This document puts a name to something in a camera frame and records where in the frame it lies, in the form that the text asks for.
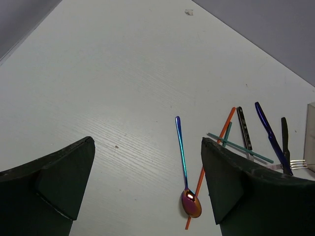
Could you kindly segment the black knife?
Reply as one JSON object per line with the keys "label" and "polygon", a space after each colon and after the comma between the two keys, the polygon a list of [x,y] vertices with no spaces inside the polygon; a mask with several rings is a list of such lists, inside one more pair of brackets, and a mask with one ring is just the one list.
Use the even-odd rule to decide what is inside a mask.
{"label": "black knife", "polygon": [[288,162],[290,164],[290,151],[288,149],[288,126],[287,121],[285,117],[281,118],[281,125],[282,125],[282,144],[283,144],[283,154]]}

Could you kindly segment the teal chopstick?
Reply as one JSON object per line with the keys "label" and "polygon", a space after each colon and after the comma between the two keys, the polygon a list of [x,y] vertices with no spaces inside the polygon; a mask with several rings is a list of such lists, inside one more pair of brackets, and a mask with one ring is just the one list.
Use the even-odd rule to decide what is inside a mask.
{"label": "teal chopstick", "polygon": [[[227,130],[226,130],[226,132],[225,132],[225,136],[224,136],[224,139],[225,139],[225,140],[228,140],[231,127],[232,127],[232,122],[230,121],[230,122],[229,122],[229,125],[228,125],[228,127],[227,127]],[[223,147],[226,147],[226,141],[223,141],[222,146],[223,146]]]}

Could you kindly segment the iridescent long-handled spoon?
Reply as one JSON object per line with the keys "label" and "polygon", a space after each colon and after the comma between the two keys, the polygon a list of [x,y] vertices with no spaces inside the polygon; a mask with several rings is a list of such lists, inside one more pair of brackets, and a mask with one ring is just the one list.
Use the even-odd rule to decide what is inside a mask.
{"label": "iridescent long-handled spoon", "polygon": [[186,160],[185,160],[185,153],[184,153],[184,143],[183,143],[183,137],[182,137],[181,119],[179,116],[175,117],[175,124],[176,124],[177,136],[178,136],[178,141],[179,141],[183,175],[184,175],[184,184],[185,184],[185,188],[181,194],[181,202],[182,202],[183,209],[188,216],[190,216],[191,218],[198,218],[202,213],[202,207],[196,194],[189,189],[187,167],[186,167]]}

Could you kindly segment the teal chopstick crossing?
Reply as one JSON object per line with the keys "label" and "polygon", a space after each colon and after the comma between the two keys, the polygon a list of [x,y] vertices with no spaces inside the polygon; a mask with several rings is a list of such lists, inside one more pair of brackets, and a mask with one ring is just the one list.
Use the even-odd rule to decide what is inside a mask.
{"label": "teal chopstick crossing", "polygon": [[224,143],[227,143],[227,144],[229,144],[229,145],[231,145],[231,146],[233,146],[233,147],[235,147],[235,148],[238,148],[238,149],[240,149],[240,150],[242,150],[242,151],[244,151],[244,152],[246,152],[246,153],[249,153],[249,154],[251,154],[251,155],[253,155],[253,156],[255,156],[255,157],[257,157],[257,158],[259,158],[259,159],[261,159],[261,160],[264,160],[264,161],[266,161],[266,162],[268,162],[268,163],[271,163],[271,164],[274,163],[273,160],[271,160],[271,159],[269,159],[269,158],[267,158],[267,157],[265,157],[265,156],[262,156],[262,155],[260,155],[260,154],[258,154],[258,153],[256,153],[256,152],[253,152],[252,150],[249,150],[249,149],[247,149],[247,148],[245,148],[245,147],[242,147],[242,146],[240,146],[240,145],[237,145],[237,144],[235,144],[235,143],[233,143],[233,142],[231,142],[231,141],[229,141],[229,140],[227,140],[227,139],[225,139],[225,138],[220,138],[219,136],[217,136],[217,135],[215,135],[215,134],[212,134],[212,133],[208,133],[207,136],[212,137],[212,138],[215,138],[215,139],[217,139],[217,140],[221,140],[221,141],[223,141]]}

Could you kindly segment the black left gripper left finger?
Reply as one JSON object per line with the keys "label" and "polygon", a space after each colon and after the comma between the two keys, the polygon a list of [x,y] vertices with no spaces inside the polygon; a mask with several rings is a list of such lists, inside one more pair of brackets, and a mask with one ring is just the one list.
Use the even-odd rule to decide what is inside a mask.
{"label": "black left gripper left finger", "polygon": [[0,174],[2,236],[67,236],[78,218],[95,157],[84,137]]}

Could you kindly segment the long orange chopstick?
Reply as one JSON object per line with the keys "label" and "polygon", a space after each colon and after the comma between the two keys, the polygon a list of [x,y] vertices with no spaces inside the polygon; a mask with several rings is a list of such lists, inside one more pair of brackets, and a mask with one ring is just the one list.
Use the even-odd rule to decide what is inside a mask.
{"label": "long orange chopstick", "polygon": [[[219,135],[220,138],[223,138],[223,136],[227,133],[229,124],[230,124],[230,122],[231,122],[231,120],[233,118],[233,115],[234,115],[235,111],[236,111],[236,108],[232,107],[232,109],[231,109],[231,111],[230,111],[230,113],[229,113],[229,115],[228,115],[228,117],[226,119],[226,122],[225,122],[225,124],[224,124],[224,126],[223,126],[223,128],[221,130],[221,133]],[[196,196],[198,196],[198,194],[199,194],[204,175],[205,175],[204,168],[201,168],[201,172],[200,172],[200,175],[199,175],[199,179],[198,179],[198,183],[197,183],[197,187],[196,187],[196,191],[195,191]],[[190,221],[191,221],[191,217],[189,216],[188,220],[187,220],[187,223],[186,223],[186,226],[185,226],[185,230],[189,229]]]}

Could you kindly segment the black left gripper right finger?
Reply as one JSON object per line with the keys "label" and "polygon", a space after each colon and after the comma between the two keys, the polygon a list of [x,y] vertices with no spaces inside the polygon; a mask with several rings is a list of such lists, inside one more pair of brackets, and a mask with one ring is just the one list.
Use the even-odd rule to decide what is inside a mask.
{"label": "black left gripper right finger", "polygon": [[201,158],[215,223],[224,236],[312,236],[315,183],[266,168],[209,138]]}

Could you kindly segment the blue iridescent knife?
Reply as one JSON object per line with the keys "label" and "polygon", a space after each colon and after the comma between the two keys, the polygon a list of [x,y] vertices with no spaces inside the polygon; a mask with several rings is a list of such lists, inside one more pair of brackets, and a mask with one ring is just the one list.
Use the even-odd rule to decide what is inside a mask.
{"label": "blue iridescent knife", "polygon": [[274,132],[273,132],[259,102],[255,102],[255,108],[256,108],[257,114],[260,118],[260,121],[263,124],[263,126],[264,126],[264,128],[268,134],[268,139],[272,145],[272,148],[274,149],[276,156],[278,157],[280,163],[283,166],[284,173],[293,176],[293,172],[290,168],[289,162],[287,161],[287,159],[284,155],[284,152],[280,148],[280,145],[276,139],[276,136],[275,136],[275,134],[274,134]]}

